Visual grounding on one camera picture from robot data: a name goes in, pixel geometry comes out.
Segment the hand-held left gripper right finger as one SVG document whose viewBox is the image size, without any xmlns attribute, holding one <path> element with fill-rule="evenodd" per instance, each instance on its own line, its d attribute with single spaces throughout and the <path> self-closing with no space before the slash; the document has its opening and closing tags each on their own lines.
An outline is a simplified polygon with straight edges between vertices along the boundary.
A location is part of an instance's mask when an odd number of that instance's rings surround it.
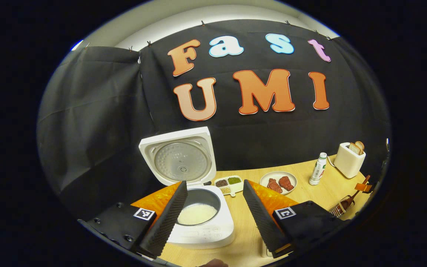
<svg viewBox="0 0 427 267">
<path fill-rule="evenodd" d="M 313 201 L 298 203 L 247 179 L 243 195 L 274 258 L 303 254 L 348 224 Z"/>
</svg>

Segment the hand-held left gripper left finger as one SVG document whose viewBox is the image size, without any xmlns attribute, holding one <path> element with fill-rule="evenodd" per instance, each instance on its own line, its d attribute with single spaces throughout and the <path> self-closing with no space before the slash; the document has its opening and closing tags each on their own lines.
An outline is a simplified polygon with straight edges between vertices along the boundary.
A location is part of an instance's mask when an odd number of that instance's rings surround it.
<svg viewBox="0 0 427 267">
<path fill-rule="evenodd" d="M 85 228 L 110 245 L 153 258 L 160 256 L 188 196 L 177 182 L 132 204 L 118 202 L 85 222 Z"/>
</svg>

